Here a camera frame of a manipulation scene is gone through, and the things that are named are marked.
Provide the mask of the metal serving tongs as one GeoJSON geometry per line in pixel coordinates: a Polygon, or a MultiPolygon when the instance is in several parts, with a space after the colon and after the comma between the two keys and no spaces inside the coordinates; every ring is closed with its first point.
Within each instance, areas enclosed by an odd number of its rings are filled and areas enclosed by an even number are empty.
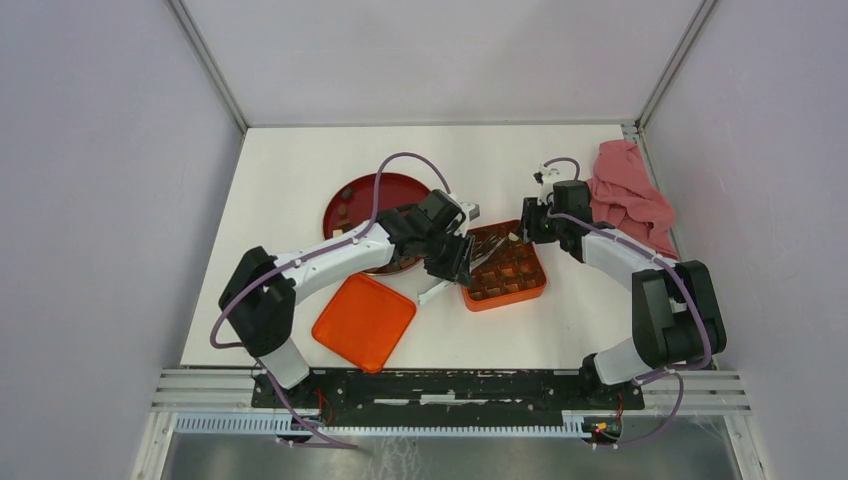
{"type": "Polygon", "coordinates": [[[469,287],[474,269],[481,266],[500,247],[518,240],[518,235],[513,232],[492,234],[479,244],[468,243],[468,246],[456,255],[451,254],[438,260],[425,259],[424,269],[429,276],[436,278],[436,281],[417,294],[417,305],[429,303],[451,285],[469,287]]]}

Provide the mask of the orange compartment chocolate box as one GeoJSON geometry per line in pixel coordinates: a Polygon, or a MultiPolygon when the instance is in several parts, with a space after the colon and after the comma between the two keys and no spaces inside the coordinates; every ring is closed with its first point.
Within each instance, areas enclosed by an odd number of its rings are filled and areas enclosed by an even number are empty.
{"type": "Polygon", "coordinates": [[[471,312],[533,300],[547,276],[531,243],[521,241],[520,221],[508,220],[470,230],[474,236],[471,286],[460,289],[471,312]]]}

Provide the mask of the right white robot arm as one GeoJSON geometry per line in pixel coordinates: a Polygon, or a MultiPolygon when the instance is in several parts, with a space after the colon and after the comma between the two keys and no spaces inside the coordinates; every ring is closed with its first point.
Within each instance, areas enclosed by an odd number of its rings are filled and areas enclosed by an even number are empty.
{"type": "Polygon", "coordinates": [[[557,243],[631,294],[630,336],[587,356],[581,368],[586,374],[577,382],[580,400],[602,408],[617,396],[619,384],[708,367],[725,350],[727,334],[704,263],[671,259],[593,221],[590,200],[586,182],[556,182],[547,198],[524,198],[520,231],[527,243],[557,243]]]}

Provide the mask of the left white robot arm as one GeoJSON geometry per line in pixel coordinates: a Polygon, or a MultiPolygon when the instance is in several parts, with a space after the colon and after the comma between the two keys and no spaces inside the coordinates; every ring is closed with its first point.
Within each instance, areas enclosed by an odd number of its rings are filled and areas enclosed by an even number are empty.
{"type": "Polygon", "coordinates": [[[403,211],[375,212],[349,232],[311,248],[281,255],[250,249],[224,287],[213,328],[229,323],[237,346],[275,381],[278,397],[290,407],[302,407],[313,397],[314,381],[291,337],[297,305],[337,281],[404,258],[422,260],[436,280],[421,293],[424,301],[450,285],[467,287],[474,242],[468,224],[479,215],[478,204],[435,189],[403,211]]]}

